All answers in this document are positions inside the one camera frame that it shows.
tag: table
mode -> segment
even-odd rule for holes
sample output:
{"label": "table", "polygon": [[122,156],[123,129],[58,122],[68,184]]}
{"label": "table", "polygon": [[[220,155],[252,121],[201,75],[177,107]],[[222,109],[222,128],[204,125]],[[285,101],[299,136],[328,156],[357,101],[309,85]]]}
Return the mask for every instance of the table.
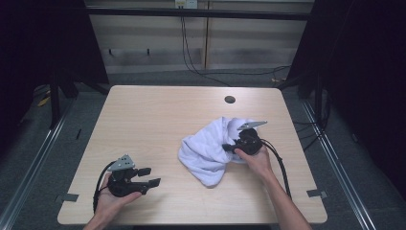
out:
{"label": "table", "polygon": [[[227,96],[235,97],[226,103]],[[114,86],[110,90],[69,189],[76,202],[65,201],[57,217],[61,224],[85,224],[93,217],[92,196],[102,169],[128,153],[137,168],[162,178],[157,188],[124,207],[115,223],[267,224],[277,222],[264,187],[246,165],[229,163],[220,183],[204,187],[178,160],[181,140],[219,117],[268,121],[258,128],[283,158],[293,201],[309,222],[327,220],[315,190],[298,136],[282,93],[272,88],[197,86]],[[280,166],[272,167],[283,186]]]}

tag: tape piece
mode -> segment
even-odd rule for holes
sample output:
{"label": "tape piece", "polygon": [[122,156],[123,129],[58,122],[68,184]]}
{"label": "tape piece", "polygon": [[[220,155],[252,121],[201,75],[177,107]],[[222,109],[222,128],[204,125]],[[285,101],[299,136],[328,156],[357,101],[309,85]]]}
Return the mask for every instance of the tape piece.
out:
{"label": "tape piece", "polygon": [[309,197],[319,196],[321,199],[328,197],[326,191],[319,191],[319,190],[309,190],[309,191],[307,191],[307,195]]}
{"label": "tape piece", "polygon": [[56,203],[63,203],[63,201],[70,201],[76,202],[78,200],[79,195],[72,195],[72,194],[65,194],[65,195],[57,195],[55,198]]}

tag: person's hand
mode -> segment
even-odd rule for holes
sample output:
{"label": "person's hand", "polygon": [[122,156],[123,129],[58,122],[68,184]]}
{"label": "person's hand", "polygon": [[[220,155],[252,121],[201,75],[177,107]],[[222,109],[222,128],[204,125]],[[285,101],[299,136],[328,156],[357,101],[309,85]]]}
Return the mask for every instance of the person's hand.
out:
{"label": "person's hand", "polygon": [[[101,188],[105,188],[107,186],[110,174],[111,172],[104,176],[104,181]],[[108,188],[101,190],[95,215],[84,229],[103,229],[103,227],[105,227],[114,219],[114,217],[117,216],[117,214],[126,204],[131,203],[140,196],[142,196],[140,192],[135,192],[124,197],[116,197],[110,193]]]}
{"label": "person's hand", "polygon": [[234,152],[245,162],[247,162],[250,169],[263,179],[266,175],[272,172],[269,152],[266,146],[262,146],[259,152],[255,155],[248,155],[241,149],[235,149]]}

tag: metal track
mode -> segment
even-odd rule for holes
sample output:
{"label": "metal track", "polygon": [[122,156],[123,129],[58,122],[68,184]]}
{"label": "metal track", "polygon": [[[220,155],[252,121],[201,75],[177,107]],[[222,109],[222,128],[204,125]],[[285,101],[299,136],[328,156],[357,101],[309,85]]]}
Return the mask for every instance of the metal track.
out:
{"label": "metal track", "polygon": [[68,115],[74,100],[70,100],[66,106],[64,113],[62,114],[59,122],[56,124],[55,128],[50,130],[42,143],[41,148],[39,149],[36,157],[28,169],[26,175],[18,186],[17,190],[14,193],[14,196],[11,198],[7,204],[1,218],[0,218],[0,229],[9,230],[15,223],[15,220],[18,217],[34,183],[38,177],[40,170],[47,159],[49,152],[51,151],[54,142],[59,135],[63,124],[65,123],[66,116]]}
{"label": "metal track", "polygon": [[347,196],[347,199],[349,200],[350,206],[354,214],[356,215],[359,223],[361,224],[361,227],[365,230],[376,229],[373,224],[370,213],[368,212],[368,209],[365,207],[364,202],[362,201],[361,197],[353,187],[334,148],[329,142],[327,136],[316,124],[316,119],[314,118],[314,111],[309,102],[304,102],[304,111],[306,112],[308,119],[314,124],[313,125],[314,131],[319,136],[320,144],[322,145],[326,153],[326,157],[329,163],[331,164],[331,167],[333,168],[338,178],[338,181],[340,182],[340,185]]}

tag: power outlet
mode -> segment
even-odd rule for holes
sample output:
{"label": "power outlet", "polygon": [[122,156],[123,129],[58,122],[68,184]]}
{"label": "power outlet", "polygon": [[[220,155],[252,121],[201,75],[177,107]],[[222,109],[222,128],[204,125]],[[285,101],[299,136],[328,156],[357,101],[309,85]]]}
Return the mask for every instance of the power outlet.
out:
{"label": "power outlet", "polygon": [[176,9],[185,9],[186,8],[186,0],[175,0],[175,8]]}
{"label": "power outlet", "polygon": [[197,9],[197,0],[186,0],[186,9]]}

